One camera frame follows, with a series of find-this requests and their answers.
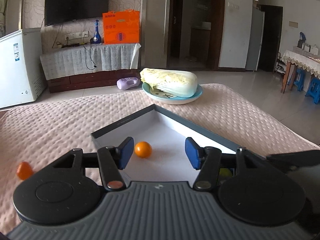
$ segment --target orange bag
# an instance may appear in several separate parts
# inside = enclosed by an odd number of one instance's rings
[[[105,44],[137,43],[140,41],[140,12],[125,10],[102,14]]]

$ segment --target refrigerator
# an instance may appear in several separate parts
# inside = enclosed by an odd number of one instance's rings
[[[258,68],[264,28],[264,12],[252,9],[252,21],[246,70],[256,71]]]
[[[40,28],[0,38],[0,108],[35,101],[46,87]]]

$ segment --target wooden door frame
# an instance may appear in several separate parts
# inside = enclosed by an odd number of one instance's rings
[[[173,17],[173,0],[170,0],[169,9],[169,22],[172,21]],[[206,68],[183,68],[181,70],[195,71],[195,70],[209,70],[209,71],[230,71],[227,68],[219,68],[220,51],[222,44],[223,24],[224,24],[224,11],[225,11],[225,0],[211,0],[212,7],[212,20],[211,20],[211,31],[210,31],[210,43],[209,53],[206,62]],[[169,62],[170,50],[171,50],[171,26],[169,24],[168,31],[168,46],[167,46],[167,63]]]
[[[222,44],[225,0],[211,0],[212,20],[210,31],[208,70],[218,71]]]

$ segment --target patterned wallpaper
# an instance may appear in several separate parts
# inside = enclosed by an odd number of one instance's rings
[[[140,10],[141,0],[109,0],[109,10],[110,11],[123,11],[126,9]],[[23,27],[33,28],[40,27],[44,20],[44,0],[24,0],[23,8]],[[43,52],[48,52],[52,50],[52,45],[57,36],[58,30],[60,28],[57,41],[65,44],[64,35],[68,33],[89,31],[89,38],[85,38],[85,42],[88,42],[90,38],[94,35],[94,19],[79,20],[76,22],[68,22],[62,25],[53,25],[44,27],[41,29],[41,40],[42,40],[42,50]],[[100,27],[99,33],[103,37],[103,24],[102,18],[99,19]],[[83,42],[83,39],[74,39],[70,41],[71,43]]]

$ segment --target orange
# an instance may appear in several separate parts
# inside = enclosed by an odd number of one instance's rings
[[[19,164],[16,174],[21,180],[25,180],[33,175],[33,170],[29,163],[22,162]]]
[[[140,158],[148,158],[152,153],[152,147],[147,142],[138,142],[134,147],[134,152]]]

